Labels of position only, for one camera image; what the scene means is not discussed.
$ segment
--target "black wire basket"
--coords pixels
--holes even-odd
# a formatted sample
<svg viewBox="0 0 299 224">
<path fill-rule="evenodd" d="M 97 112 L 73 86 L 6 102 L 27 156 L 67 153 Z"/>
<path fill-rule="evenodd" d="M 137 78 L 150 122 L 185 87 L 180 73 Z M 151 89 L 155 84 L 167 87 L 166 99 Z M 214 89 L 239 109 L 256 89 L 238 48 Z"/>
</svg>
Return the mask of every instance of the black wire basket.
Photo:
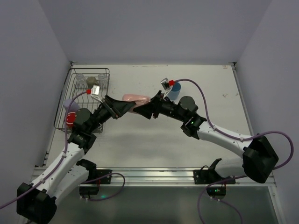
<svg viewBox="0 0 299 224">
<path fill-rule="evenodd" d="M 54 120 L 54 127 L 58 130 L 61 130 L 64 132 L 64 117 L 65 117 L 65 109 L 63 107 L 63 102 L 66 99 L 74 98 L 76 95 L 82 93 L 83 91 L 86 91 L 88 89 L 86 83 L 80 83 L 76 79 L 76 75 L 80 73 L 83 74 L 85 79 L 88 77 L 95 77 L 97 81 L 98 75 L 105 74 L 107 81 L 103 84 L 100 84 L 100 93 L 102 98 L 104 98 L 105 95 L 108 93 L 109 88 L 109 81 L 110 81 L 110 71 L 107 68 L 72 68 L 69 70 L 70 75 L 68 75 L 67 79 L 67 87 L 64 88 L 64 91 L 61 94 L 57 112 Z M 81 108 L 87 108 L 90 112 L 94 112 L 100 105 L 99 101 L 91 98 L 90 95 L 84 94 L 82 96 L 79 96 L 77 99 L 75 99 L 75 102 L 81 107 Z M 103 125 L 101 125 L 99 128 L 97 128 L 93 133 L 102 133 L 103 132 Z M 71 128 L 67 128 L 67 133 L 71 133 Z"/>
</svg>

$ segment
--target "blue cup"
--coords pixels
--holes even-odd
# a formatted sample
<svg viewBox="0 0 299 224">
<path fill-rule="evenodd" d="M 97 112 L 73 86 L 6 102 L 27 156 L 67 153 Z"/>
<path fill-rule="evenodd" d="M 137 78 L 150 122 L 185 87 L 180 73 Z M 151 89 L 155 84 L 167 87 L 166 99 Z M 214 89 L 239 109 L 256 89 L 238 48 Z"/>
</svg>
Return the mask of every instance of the blue cup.
<svg viewBox="0 0 299 224">
<path fill-rule="evenodd" d="M 181 84 L 180 83 L 175 83 L 167 96 L 172 101 L 176 100 L 178 98 L 178 95 L 179 95 L 180 91 L 181 91 Z"/>
</svg>

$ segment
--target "red connector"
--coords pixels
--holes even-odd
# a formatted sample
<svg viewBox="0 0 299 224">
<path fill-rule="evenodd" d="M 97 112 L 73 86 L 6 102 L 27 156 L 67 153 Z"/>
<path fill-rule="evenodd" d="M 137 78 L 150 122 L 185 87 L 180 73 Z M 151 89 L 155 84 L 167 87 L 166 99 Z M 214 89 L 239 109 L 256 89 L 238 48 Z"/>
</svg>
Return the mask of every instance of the red connector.
<svg viewBox="0 0 299 224">
<path fill-rule="evenodd" d="M 169 86 L 173 86 L 173 85 L 174 85 L 174 81 L 173 81 L 173 80 L 170 80 L 170 81 L 168 82 L 168 84 L 169 84 Z"/>
</svg>

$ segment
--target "table top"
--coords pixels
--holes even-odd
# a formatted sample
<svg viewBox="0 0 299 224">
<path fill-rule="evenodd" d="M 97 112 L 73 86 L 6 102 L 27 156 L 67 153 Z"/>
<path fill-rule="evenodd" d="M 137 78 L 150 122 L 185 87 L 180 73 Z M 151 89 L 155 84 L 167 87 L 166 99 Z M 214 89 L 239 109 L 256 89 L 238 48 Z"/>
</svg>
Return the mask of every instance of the table top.
<svg viewBox="0 0 299 224">
<path fill-rule="evenodd" d="M 162 90 L 160 81 L 189 78 L 202 88 L 210 119 L 213 123 L 234 132 L 249 134 L 231 66 L 221 65 L 84 65 L 77 67 L 107 67 L 110 69 L 108 95 L 121 99 L 132 93 L 153 97 Z M 182 96 L 192 96 L 199 107 L 197 113 L 206 117 L 200 92 L 192 84 L 181 82 Z M 148 120 L 138 114 L 127 113 L 104 125 L 85 159 L 98 167 L 182 168 L 211 165 L 217 158 L 235 158 L 232 152 L 210 142 L 187 137 L 180 129 L 182 123 L 159 115 Z M 64 147 L 64 133 L 56 130 L 47 164 Z"/>
</svg>

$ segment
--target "dish rack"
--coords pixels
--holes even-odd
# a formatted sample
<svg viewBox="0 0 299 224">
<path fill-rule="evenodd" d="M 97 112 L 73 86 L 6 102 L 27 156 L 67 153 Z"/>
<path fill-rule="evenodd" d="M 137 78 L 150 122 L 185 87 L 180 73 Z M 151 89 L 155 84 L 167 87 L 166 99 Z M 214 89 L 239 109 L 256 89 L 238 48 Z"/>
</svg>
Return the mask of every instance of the dish rack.
<svg viewBox="0 0 299 224">
<path fill-rule="evenodd" d="M 86 91 L 88 89 L 87 84 L 80 84 L 76 80 L 76 75 L 80 73 L 83 74 L 84 77 L 87 79 L 88 77 L 95 77 L 97 81 L 99 81 L 98 75 L 99 74 L 105 74 L 107 77 L 107 83 L 105 85 L 100 84 L 100 93 L 102 98 L 107 95 L 108 88 L 109 88 L 109 81 L 110 81 L 110 71 L 107 68 L 71 68 L 68 72 L 68 76 L 66 80 L 68 79 L 67 87 L 64 88 L 65 90 L 62 91 L 56 116 L 54 120 L 54 127 L 58 130 L 61 130 L 64 132 L 64 117 L 65 117 L 65 109 L 63 107 L 63 102 L 66 99 L 74 98 L 79 93 Z M 100 103 L 99 101 L 91 98 L 90 95 L 84 94 L 77 99 L 75 99 L 75 102 L 81 107 L 81 108 L 87 108 L 91 113 L 96 110 Z M 93 133 L 102 133 L 103 132 L 103 126 L 101 125 L 99 128 L 97 128 Z M 71 133 L 71 128 L 67 128 L 67 133 Z"/>
</svg>

